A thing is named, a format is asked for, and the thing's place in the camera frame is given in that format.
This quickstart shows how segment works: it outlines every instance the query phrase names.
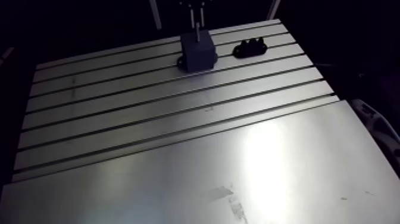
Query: black bracket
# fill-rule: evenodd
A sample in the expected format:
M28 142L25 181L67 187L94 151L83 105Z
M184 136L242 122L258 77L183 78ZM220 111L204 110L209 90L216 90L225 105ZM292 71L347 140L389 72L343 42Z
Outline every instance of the black bracket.
M268 47L264 44L263 38L251 38L249 42L242 40L240 45L233 49L233 56L235 58L248 58L257 55L263 55L267 51Z

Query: metal rod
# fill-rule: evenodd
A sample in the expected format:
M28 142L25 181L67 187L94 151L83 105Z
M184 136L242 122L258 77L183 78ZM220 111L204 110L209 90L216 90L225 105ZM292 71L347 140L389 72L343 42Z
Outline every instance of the metal rod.
M162 26L161 26L160 14L158 13L157 2L155 0L149 0L149 1L150 1L151 11L153 12L155 27L157 28L157 30L161 30Z
M204 10L200 8L200 16L201 16L201 27L204 27Z
M193 9L192 8L190 9L190 20L192 22L192 29L194 29L195 28L195 15L193 13Z
M270 11L267 16L267 20L273 20L275 18L276 11L278 11L278 7L280 4L280 0L274 0L271 4Z
M199 30L200 24L196 23L196 42L200 42L200 30Z

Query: aluminum t-slot table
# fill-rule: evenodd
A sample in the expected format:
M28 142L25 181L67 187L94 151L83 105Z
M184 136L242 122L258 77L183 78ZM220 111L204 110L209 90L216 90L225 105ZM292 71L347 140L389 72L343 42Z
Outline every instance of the aluminum t-slot table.
M285 26L210 33L200 73L178 37L37 65L0 222L399 223L396 174Z

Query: dark background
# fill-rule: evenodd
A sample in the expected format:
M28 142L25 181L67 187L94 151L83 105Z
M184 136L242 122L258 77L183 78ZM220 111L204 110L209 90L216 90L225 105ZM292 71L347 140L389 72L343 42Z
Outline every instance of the dark background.
M161 31L155 28L147 0L0 2L0 50L15 47L0 67L2 183L11 178L35 65L189 29L188 1L157 2ZM265 20L270 4L270 0L208 0L206 28ZM276 17L342 99L363 99L400 130L398 10L398 3L388 0L282 0Z

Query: flat metal sheet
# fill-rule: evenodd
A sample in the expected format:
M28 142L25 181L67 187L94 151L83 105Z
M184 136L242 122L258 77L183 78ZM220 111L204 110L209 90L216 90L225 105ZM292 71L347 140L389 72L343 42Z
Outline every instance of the flat metal sheet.
M220 34L220 33L229 33L232 31L246 30L246 29L251 29L251 28L255 28L255 27L268 26L268 25L279 24L279 23L280 23L280 20L278 20L278 19L261 21L258 23L249 23L249 24L244 24L244 25L240 25L240 26L232 26L232 27L227 27L227 28L222 28L222 29L217 29L217 30L210 30L210 34L216 35L216 34ZM56 61L50 61L47 63L38 64L36 66L36 69L41 70L41 69L45 69L48 67L59 66L62 64L74 63L74 62L78 62L78 61L82 61L82 60L88 60L91 58L106 57L106 56L109 56L112 54L119 54L122 52L132 51L135 49L148 48L150 46L162 45L165 43L178 42L178 41L179 41L179 37L175 36L172 38L165 38L165 39L160 39L160 40L155 40L155 41L138 43L135 45L122 46L120 48L113 48L113 49L98 51L98 52L94 52L94 53L90 53L90 54L84 54L84 55L74 56L74 57L70 57L70 58L63 58L63 59L56 60Z
M22 169L42 163L62 160L65 158L106 150L114 147L124 147L135 142L144 141L186 129L201 127L215 122L244 116L257 111L267 110L285 104L302 101L309 98L332 94L333 91L325 81L314 82L297 87L287 88L200 108L195 111L179 113L158 120L139 123L133 126L95 133L82 138L45 145L25 150L17 154L15 169Z
M400 222L400 183L342 101L3 189L12 223Z
M250 125L252 123L265 121L275 117L284 116L286 114L295 113L302 110L318 107L324 104L339 101L337 96L322 96L304 101L298 101L292 104L285 104L283 106L270 108L268 110L259 111L257 113L248 114L238 119L230 119L219 123L214 123L208 126L202 126L199 129L191 129L185 132L175 133L173 135L165 136L163 138L153 139L132 146L119 148L118 150L101 151L101 153L91 154L89 156L73 158L70 160L59 161L54 164L47 164L46 166L30 167L28 169L18 170L13 176L12 181L23 181L38 176L48 175L51 173L60 172L63 170L72 169L75 167L87 166L94 163L99 163L112 158L117 158L141 151L151 150L157 147L170 145L176 142L187 141L193 138L198 138L212 133L221 132L224 130L233 129L240 126Z

